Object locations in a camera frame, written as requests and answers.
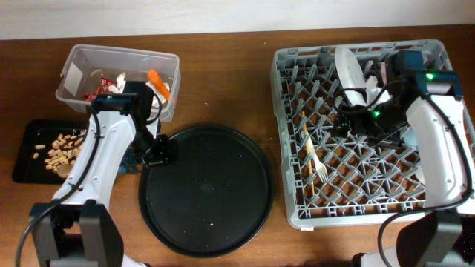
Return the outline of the brown round cookie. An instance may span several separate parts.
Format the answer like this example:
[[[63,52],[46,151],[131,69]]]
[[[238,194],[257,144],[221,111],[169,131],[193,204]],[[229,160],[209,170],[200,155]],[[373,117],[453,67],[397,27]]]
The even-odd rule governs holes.
[[[73,169],[73,165],[70,165],[70,164],[60,165],[57,168],[57,174],[61,178],[67,179],[70,176],[70,173],[71,173],[72,169]]]

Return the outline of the wooden chopstick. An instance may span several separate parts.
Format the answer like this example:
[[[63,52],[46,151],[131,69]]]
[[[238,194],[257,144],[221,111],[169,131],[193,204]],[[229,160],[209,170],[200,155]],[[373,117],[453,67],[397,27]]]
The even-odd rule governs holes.
[[[306,124],[307,117],[306,117],[306,115],[305,115],[305,111],[301,111],[301,115],[302,115],[302,119],[303,119],[303,121],[304,121],[304,126],[303,126],[303,134],[304,134],[304,137],[309,137],[309,134],[308,134],[308,131],[307,131],[307,124]],[[310,146],[309,146],[308,141],[309,141],[309,139],[305,142],[306,152],[307,152],[307,155],[310,155],[310,156],[311,156],[311,153],[310,153]],[[308,162],[307,168],[308,168],[308,171],[309,171],[309,178],[311,178],[312,175],[313,175],[312,159]],[[315,196],[315,186],[314,186],[313,180],[312,180],[311,183],[310,183],[310,190],[311,190],[311,193],[312,193],[312,197]]]

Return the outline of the pink bowl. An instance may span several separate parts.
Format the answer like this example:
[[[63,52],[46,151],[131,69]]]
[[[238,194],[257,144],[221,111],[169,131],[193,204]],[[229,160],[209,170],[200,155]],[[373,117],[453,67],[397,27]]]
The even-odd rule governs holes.
[[[382,62],[380,64],[380,73],[381,73],[381,80],[383,82],[383,85],[387,84],[387,65],[385,62]]]

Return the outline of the red foil snack wrapper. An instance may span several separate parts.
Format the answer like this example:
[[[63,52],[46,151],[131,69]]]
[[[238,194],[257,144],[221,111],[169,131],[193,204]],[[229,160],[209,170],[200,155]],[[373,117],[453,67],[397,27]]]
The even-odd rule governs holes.
[[[110,93],[109,87],[114,85],[114,83],[110,79],[101,78],[99,85],[94,93],[83,93],[82,97],[83,100],[86,102],[93,102],[98,95],[103,93]]]

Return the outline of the light blue cup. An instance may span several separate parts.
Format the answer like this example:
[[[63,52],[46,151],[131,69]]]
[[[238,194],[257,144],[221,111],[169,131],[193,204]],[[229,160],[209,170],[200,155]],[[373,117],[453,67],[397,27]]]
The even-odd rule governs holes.
[[[416,135],[415,135],[414,131],[411,128],[409,128],[405,132],[405,134],[403,136],[403,140],[404,140],[404,143],[407,146],[411,146],[411,147],[417,147],[418,146]]]

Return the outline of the peanut shells pile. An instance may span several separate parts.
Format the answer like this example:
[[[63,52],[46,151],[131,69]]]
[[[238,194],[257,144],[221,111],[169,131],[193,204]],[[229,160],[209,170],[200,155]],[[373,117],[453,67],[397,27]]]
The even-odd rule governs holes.
[[[32,160],[39,163],[46,171],[57,174],[57,168],[60,165],[70,164],[75,166],[85,137],[85,130],[74,129],[71,133],[59,133],[54,136],[49,145],[35,145]]]

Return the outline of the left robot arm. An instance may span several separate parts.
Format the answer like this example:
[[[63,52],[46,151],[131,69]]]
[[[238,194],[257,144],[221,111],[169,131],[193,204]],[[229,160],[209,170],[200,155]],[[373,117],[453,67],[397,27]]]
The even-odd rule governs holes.
[[[41,266],[138,266],[109,214],[112,188],[126,153],[146,169],[169,163],[166,136],[151,133],[156,93],[126,82],[122,93],[102,93],[90,103],[89,126],[79,157],[49,203],[36,203],[24,236],[31,236]]]

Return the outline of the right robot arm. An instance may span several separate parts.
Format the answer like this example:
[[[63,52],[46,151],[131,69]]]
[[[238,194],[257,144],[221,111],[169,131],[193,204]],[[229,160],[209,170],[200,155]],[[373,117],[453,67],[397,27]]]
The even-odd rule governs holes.
[[[384,85],[371,85],[354,53],[335,50],[348,103],[336,107],[333,136],[382,142],[404,126],[413,131],[422,164],[426,206],[396,244],[353,257],[354,266],[472,266],[474,159],[464,126],[463,92],[453,71],[428,70],[422,54],[401,50],[384,63]]]

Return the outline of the white plastic fork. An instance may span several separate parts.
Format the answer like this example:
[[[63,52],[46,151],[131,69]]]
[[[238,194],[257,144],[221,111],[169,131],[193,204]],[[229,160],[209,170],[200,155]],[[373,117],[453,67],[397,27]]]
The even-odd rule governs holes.
[[[328,181],[328,173],[325,165],[320,161],[318,158],[318,155],[316,153],[315,147],[312,143],[312,139],[310,135],[307,133],[305,135],[305,138],[307,139],[307,151],[312,157],[312,161],[315,165],[315,170],[319,176],[320,181],[322,182],[327,182]]]

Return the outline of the orange carrot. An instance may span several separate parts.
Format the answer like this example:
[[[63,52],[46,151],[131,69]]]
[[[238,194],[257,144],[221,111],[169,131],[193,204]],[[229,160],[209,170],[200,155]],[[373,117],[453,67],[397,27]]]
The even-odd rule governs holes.
[[[155,70],[149,70],[147,72],[148,80],[152,83],[158,93],[165,99],[170,100],[171,93],[165,86],[164,81],[161,79],[159,73]]]

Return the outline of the grey plate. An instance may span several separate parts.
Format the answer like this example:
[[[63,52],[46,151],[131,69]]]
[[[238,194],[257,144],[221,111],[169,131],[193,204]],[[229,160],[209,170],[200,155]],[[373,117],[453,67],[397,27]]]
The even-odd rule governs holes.
[[[350,106],[366,106],[364,94],[366,93],[366,82],[363,71],[354,53],[346,47],[335,49],[335,66],[343,89],[344,95]]]

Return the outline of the white cup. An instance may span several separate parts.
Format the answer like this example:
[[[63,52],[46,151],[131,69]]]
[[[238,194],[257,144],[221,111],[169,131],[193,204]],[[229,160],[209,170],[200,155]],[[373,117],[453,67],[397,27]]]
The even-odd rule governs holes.
[[[418,169],[416,170],[416,178],[417,180],[421,183],[421,184],[425,184],[425,177],[424,177],[424,174],[423,174],[423,170],[421,167],[418,167]]]

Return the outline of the white paper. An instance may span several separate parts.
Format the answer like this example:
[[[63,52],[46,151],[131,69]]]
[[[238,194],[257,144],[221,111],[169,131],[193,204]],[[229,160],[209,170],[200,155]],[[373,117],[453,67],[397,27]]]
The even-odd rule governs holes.
[[[109,90],[111,91],[111,93],[124,93],[125,92],[125,85],[126,85],[126,80],[125,80],[125,73],[121,73],[120,75],[118,75],[118,77],[116,78],[116,81],[113,82],[114,85],[110,86],[109,87]],[[164,82],[165,83],[165,86],[167,87],[167,89],[171,92],[171,88],[169,86],[168,83]],[[150,87],[150,89],[152,89],[160,98],[163,98],[159,93],[158,91],[155,89],[155,87],[152,85],[152,83],[148,80],[146,83],[145,83],[147,86]]]

